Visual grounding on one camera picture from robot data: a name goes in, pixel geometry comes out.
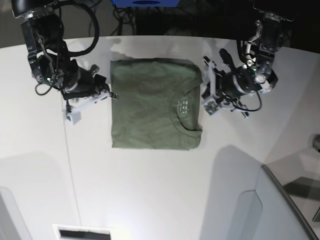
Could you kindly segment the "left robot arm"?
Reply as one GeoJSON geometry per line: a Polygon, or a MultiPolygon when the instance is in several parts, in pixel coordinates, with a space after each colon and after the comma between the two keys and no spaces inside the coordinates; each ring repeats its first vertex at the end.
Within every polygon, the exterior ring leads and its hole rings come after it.
{"type": "Polygon", "coordinates": [[[236,67],[224,48],[219,50],[219,55],[229,72],[218,70],[213,60],[203,57],[208,82],[201,105],[210,116],[219,110],[229,110],[241,112],[247,118],[252,110],[241,103],[241,97],[250,94],[260,97],[273,90],[278,82],[273,63],[285,42],[283,22],[292,22],[294,18],[286,12],[284,4],[274,0],[255,0],[253,8],[262,17],[256,20],[251,38],[236,42],[242,66],[236,67]]]}

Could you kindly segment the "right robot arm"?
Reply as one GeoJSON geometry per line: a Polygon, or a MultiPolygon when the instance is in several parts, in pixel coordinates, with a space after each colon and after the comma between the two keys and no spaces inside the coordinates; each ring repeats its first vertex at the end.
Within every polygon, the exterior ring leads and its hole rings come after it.
{"type": "Polygon", "coordinates": [[[81,98],[117,99],[110,91],[106,78],[98,74],[99,67],[89,70],[80,67],[77,57],[89,54],[97,45],[100,28],[96,15],[89,6],[73,0],[13,0],[13,16],[23,18],[21,30],[28,51],[28,63],[37,84],[59,91],[65,101],[81,98]],[[93,23],[91,45],[82,51],[69,51],[64,36],[62,15],[55,10],[64,6],[77,6],[84,10],[93,23]]]}

